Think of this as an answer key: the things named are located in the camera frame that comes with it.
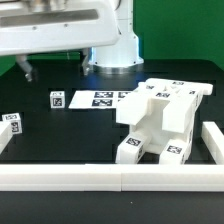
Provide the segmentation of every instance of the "white wall border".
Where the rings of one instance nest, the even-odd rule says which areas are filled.
[[[0,191],[222,191],[223,165],[0,165]]]

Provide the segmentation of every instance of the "white block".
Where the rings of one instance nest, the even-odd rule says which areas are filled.
[[[12,138],[11,123],[8,121],[0,121],[0,154]]]
[[[9,121],[11,123],[13,135],[22,133],[22,124],[21,124],[21,118],[20,118],[19,113],[3,114],[2,120]]]
[[[50,94],[51,108],[64,108],[65,107],[65,92],[53,91]]]
[[[202,139],[218,165],[224,165],[224,136],[215,122],[203,122]]]
[[[188,144],[181,140],[170,140],[159,157],[159,164],[178,165],[185,162]]]
[[[119,165],[85,165],[84,191],[121,191]]]
[[[118,146],[116,163],[117,164],[137,164],[144,155],[144,144],[147,137],[132,133]]]
[[[224,166],[125,165],[122,191],[224,191]]]
[[[84,165],[3,165],[0,191],[84,191]]]
[[[147,113],[150,104],[149,96],[132,92],[118,102],[116,110],[116,122],[136,125]]]
[[[165,131],[184,133],[191,118],[195,114],[194,97],[176,97],[163,110],[162,129]]]

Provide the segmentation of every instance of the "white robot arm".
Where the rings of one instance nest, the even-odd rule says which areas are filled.
[[[17,55],[28,81],[33,53],[85,49],[84,72],[121,70],[143,63],[132,21],[133,0],[0,0],[0,56]]]

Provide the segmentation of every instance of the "white structure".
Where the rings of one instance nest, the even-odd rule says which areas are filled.
[[[3,121],[8,121],[11,123],[12,134],[21,134],[22,133],[22,124],[19,113],[15,114],[3,114]]]
[[[211,84],[148,79],[117,105],[116,121],[130,125],[116,163],[135,164],[145,152],[160,164],[183,164],[191,153],[195,111]]]
[[[12,138],[12,128],[9,121],[0,121],[0,154]]]
[[[224,136],[215,122],[203,122],[201,137],[216,164],[224,165]]]
[[[52,91],[50,94],[51,108],[65,108],[65,92]]]

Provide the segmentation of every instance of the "black table surface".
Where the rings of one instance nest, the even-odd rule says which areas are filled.
[[[27,83],[14,66],[0,77],[0,115],[19,112],[23,134],[0,155],[0,164],[111,164],[128,126],[115,110],[70,110],[76,90],[133,90],[148,78],[211,83],[196,113],[188,164],[214,164],[200,138],[203,121],[224,128],[224,72],[205,60],[150,60],[142,71],[83,76],[76,61],[36,60],[39,81]],[[65,109],[51,109],[51,91],[63,90]],[[146,154],[141,163],[155,164]],[[223,223],[223,193],[0,192],[0,223]]]

